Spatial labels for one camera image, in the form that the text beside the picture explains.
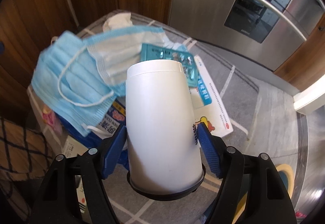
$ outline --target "blue gripper pad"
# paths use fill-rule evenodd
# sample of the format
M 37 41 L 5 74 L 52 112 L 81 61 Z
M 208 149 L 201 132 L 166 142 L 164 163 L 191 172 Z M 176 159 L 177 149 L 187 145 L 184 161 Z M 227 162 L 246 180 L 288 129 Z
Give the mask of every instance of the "blue gripper pad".
M 210 170 L 217 177 L 219 177 L 221 175 L 220 156 L 212 144 L 211 137 L 214 136 L 209 133 L 203 123 L 198 124 L 197 133 L 201 148 L 208 162 Z
M 123 146 L 125 144 L 126 135 L 126 126 L 121 125 L 121 128 L 119 127 L 111 138 L 106 138 L 103 140 L 103 142 L 108 142 L 108 150 L 106 151 L 105 156 L 102 159 L 101 176 L 103 179 L 106 179 L 110 174 L 113 173 L 117 161 L 121 155 Z

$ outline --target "floor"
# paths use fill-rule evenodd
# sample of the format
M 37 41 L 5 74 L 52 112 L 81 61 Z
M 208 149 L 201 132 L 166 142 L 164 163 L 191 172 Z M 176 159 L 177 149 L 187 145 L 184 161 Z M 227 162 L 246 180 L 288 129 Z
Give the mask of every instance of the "floor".
M 290 165 L 295 175 L 293 206 L 300 216 L 307 215 L 325 189 L 325 107 L 308 116 L 296 113 L 292 96 L 297 88 L 246 58 L 213 48 L 260 89 L 247 141 L 236 147 L 249 155 L 266 152 L 274 164 Z

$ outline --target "red label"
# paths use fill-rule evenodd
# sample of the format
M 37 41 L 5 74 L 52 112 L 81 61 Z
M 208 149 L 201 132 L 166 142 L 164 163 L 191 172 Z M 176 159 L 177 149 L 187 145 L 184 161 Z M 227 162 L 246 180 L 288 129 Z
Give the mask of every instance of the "red label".
M 119 114 L 116 110 L 113 111 L 113 119 L 117 121 L 124 121 L 125 117 L 122 114 Z
M 298 218 L 305 218 L 306 216 L 307 216 L 306 214 L 301 213 L 299 211 L 296 213 L 296 217 L 298 217 Z

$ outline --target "yellow object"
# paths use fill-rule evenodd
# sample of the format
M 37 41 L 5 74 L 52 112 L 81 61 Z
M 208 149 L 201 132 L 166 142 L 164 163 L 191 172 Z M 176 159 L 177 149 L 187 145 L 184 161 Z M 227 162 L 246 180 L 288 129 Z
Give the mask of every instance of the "yellow object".
M 292 197 L 292 193 L 294 191 L 294 183 L 295 183 L 295 176 L 294 176 L 294 171 L 292 170 L 291 166 L 288 164 L 278 164 L 275 166 L 278 172 L 284 172 L 285 175 L 288 178 L 288 194 L 290 198 Z M 240 215 L 243 213 L 246 205 L 246 200 L 247 200 L 247 193 L 242 197 L 242 199 L 239 201 L 235 213 L 235 217 L 232 221 L 232 224 L 236 223 Z
M 52 112 L 52 110 L 47 105 L 44 104 L 43 113 L 44 114 L 50 114 L 51 112 Z
M 208 119 L 206 117 L 201 117 L 200 122 L 204 122 L 204 124 L 208 128 L 209 124 L 208 124 Z
M 126 111 L 125 108 L 122 107 L 119 103 L 117 103 L 116 101 L 113 102 L 113 107 L 115 107 L 119 112 L 121 112 L 123 114 L 123 116 L 126 116 Z

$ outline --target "white plastic cup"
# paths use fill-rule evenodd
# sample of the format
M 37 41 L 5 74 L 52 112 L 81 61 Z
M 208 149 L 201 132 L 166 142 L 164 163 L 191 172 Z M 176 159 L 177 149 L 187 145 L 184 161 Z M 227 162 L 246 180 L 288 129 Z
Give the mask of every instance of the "white plastic cup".
M 126 117 L 133 187 L 168 195 L 202 180 L 193 106 L 179 62 L 151 60 L 128 69 Z

